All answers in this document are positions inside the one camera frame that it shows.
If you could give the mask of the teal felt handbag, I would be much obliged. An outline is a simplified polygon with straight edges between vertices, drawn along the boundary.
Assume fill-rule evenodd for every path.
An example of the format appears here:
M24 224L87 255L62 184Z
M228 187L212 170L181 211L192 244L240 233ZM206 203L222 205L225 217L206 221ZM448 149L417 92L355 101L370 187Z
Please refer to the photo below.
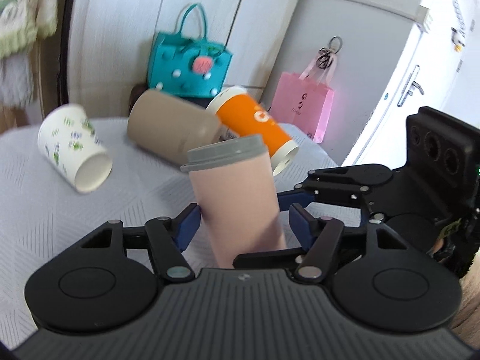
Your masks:
M200 37L183 35L189 14L199 10ZM184 12L176 33L155 35L147 69L150 89L180 98L213 98L221 91L233 55L225 45L208 40L208 20L203 5L194 3Z

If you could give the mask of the pink tumbler cup grey lid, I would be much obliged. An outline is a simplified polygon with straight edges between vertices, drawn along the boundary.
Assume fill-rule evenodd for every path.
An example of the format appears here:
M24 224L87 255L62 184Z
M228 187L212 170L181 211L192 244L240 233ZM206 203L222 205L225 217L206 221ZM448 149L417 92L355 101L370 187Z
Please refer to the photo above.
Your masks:
M287 247L261 135L189 150L181 170L189 175L218 267L233 267L239 254Z

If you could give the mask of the black clothes rack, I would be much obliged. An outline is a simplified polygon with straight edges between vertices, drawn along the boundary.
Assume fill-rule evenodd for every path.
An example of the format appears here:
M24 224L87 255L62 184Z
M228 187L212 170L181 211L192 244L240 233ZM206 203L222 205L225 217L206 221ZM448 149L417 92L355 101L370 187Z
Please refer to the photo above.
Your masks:
M72 11L75 0L64 0L64 13L60 32L58 74L57 74L57 102L58 106L69 104L68 97L68 51L69 37L72 24Z

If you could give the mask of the orange paper cup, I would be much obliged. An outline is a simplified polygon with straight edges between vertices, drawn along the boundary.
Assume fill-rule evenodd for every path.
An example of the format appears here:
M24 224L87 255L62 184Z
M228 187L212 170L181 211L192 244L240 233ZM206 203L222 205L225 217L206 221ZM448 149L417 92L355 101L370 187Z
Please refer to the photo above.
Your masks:
M233 86L214 96L206 111L239 137L259 134L266 144L274 176L283 172L299 150L294 139L245 88Z

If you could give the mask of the pink paper gift bag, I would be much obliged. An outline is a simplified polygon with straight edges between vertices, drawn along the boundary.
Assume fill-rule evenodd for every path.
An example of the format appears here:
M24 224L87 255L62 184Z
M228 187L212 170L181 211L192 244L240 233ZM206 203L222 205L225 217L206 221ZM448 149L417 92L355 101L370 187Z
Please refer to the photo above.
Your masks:
M273 119L295 125L315 143L324 140L335 91L329 86L337 66L332 63L318 78L317 60L313 59L300 74L283 72L269 110Z

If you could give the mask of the tan brown tumbler cup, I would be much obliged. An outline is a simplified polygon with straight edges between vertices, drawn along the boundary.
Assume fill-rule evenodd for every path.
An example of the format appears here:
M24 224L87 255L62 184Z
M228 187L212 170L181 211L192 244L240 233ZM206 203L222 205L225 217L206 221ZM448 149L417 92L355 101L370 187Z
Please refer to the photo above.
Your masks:
M153 89L145 91L128 116L127 135L143 150L181 166L187 152L219 141L222 123L201 106Z

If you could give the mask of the white door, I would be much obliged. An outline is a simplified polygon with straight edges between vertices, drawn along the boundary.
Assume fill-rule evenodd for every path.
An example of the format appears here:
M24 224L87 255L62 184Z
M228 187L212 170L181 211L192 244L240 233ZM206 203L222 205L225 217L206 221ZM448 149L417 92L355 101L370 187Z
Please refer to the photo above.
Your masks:
M456 80L478 5L479 0L421 0L394 74L344 164L404 165L408 116L421 107L439 109L444 104ZM416 81L425 94L415 90L398 108L401 92L417 64L421 69Z

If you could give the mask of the white floral paper cup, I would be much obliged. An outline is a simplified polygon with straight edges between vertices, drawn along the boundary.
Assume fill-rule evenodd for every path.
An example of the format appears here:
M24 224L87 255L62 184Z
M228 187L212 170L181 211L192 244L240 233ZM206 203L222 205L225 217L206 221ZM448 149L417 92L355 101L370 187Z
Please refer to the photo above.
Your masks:
M39 128L37 146L80 194L98 189L112 171L112 158L78 104L63 105L49 113Z

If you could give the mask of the white fleece robe green trim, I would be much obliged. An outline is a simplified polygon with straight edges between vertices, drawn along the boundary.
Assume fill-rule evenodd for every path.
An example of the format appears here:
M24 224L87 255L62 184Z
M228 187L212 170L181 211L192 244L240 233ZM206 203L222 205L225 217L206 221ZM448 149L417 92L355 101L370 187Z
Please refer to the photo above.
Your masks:
M30 53L55 34L58 0L1 0L1 105L24 108L32 102Z

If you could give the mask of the white patterned tablecloth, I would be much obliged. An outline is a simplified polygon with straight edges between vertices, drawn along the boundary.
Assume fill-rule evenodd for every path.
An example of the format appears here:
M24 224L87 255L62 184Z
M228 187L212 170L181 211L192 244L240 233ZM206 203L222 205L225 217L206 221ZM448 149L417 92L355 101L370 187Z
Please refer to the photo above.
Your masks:
M126 119L95 119L94 127L113 168L87 194L41 154L37 127L1 135L1 342L9 349L35 332L24 286L36 269L110 219L141 226L175 217L194 201L188 175L137 148Z

